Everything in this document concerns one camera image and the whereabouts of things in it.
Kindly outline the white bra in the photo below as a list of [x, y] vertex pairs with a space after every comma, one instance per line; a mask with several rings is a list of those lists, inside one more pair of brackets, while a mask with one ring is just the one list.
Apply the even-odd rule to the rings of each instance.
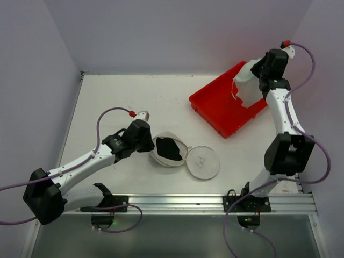
[[240, 99], [241, 105], [245, 108], [251, 107], [263, 98], [259, 90], [259, 79], [250, 70], [260, 60], [261, 58], [245, 63], [233, 78], [232, 96], [235, 100]]

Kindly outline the white mesh laundry bag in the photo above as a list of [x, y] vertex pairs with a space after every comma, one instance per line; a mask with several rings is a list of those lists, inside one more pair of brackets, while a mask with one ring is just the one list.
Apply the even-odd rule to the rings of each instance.
[[[156, 150], [156, 138], [172, 138], [180, 149], [182, 161], [172, 161], [159, 157]], [[171, 132], [163, 132], [152, 139], [155, 148], [150, 156], [161, 166], [179, 168], [185, 166], [191, 176], [201, 181], [208, 181], [216, 177], [220, 171], [218, 154], [208, 146], [189, 147], [178, 136]]]

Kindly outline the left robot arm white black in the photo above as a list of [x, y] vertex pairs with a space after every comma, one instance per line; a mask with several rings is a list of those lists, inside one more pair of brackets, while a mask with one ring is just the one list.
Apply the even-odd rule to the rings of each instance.
[[144, 119], [133, 120], [122, 135], [113, 134], [84, 156], [62, 167], [45, 172], [39, 168], [29, 179], [23, 200], [43, 225], [64, 212], [88, 208], [100, 210], [115, 204], [112, 193], [103, 183], [75, 190], [74, 186], [99, 170], [109, 167], [134, 152], [148, 153], [154, 149], [151, 127]]

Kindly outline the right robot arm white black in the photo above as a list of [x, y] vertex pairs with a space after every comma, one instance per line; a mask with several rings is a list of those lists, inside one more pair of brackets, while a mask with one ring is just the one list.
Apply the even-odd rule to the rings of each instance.
[[283, 77], [289, 56], [281, 49], [271, 49], [251, 67], [259, 81], [259, 90], [268, 104], [276, 136], [264, 154], [264, 168], [246, 188], [251, 196], [268, 197], [282, 179], [292, 179], [304, 171], [314, 148], [314, 142], [303, 134], [293, 108], [289, 81]]

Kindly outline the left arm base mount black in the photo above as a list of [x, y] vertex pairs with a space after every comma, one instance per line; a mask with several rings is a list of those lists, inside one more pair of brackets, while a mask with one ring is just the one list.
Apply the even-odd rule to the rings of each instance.
[[111, 191], [102, 183], [95, 183], [94, 186], [102, 192], [103, 198], [96, 206], [87, 206], [80, 208], [81, 212], [107, 212], [108, 215], [92, 215], [91, 224], [100, 228], [108, 229], [115, 219], [115, 212], [127, 212], [127, 207], [120, 207], [112, 210], [99, 210], [99, 208], [108, 208], [113, 206], [126, 205], [129, 203], [129, 196], [113, 195]]

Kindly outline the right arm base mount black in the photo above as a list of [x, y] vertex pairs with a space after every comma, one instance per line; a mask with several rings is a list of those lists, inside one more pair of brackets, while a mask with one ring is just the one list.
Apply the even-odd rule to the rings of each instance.
[[[228, 208], [247, 192], [248, 190], [242, 189], [237, 195], [234, 189], [230, 189], [222, 197], [224, 212], [227, 212]], [[249, 213], [249, 215], [237, 216], [240, 226], [249, 230], [258, 229], [262, 213], [269, 212], [271, 212], [269, 197], [260, 198], [252, 195], [236, 204], [230, 211], [230, 213]]]

